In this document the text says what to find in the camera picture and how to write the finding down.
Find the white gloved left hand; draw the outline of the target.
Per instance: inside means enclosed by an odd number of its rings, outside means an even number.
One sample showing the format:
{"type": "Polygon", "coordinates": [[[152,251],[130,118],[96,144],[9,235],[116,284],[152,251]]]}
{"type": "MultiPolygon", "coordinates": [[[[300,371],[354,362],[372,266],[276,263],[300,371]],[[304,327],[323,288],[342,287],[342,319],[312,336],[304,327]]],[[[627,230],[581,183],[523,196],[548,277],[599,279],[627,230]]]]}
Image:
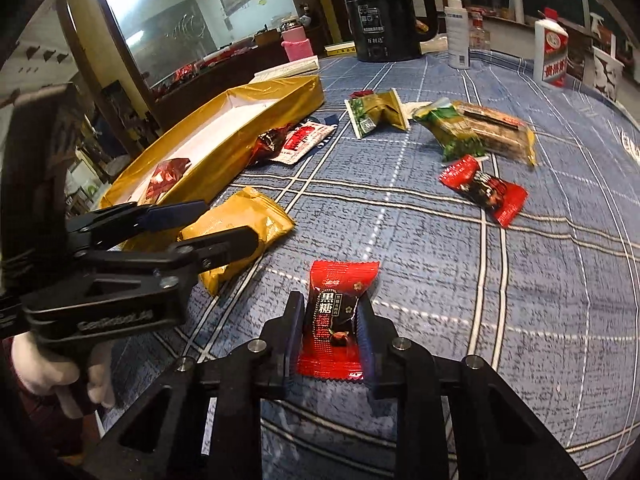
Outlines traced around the white gloved left hand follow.
{"type": "Polygon", "coordinates": [[[107,341],[92,349],[86,366],[87,379],[80,378],[80,368],[70,359],[40,350],[32,333],[13,338],[11,359],[17,378],[30,393],[55,394],[64,415],[78,419],[82,411],[70,393],[70,385],[83,386],[92,404],[104,408],[115,405],[111,373],[113,347],[114,344],[107,341]]]}

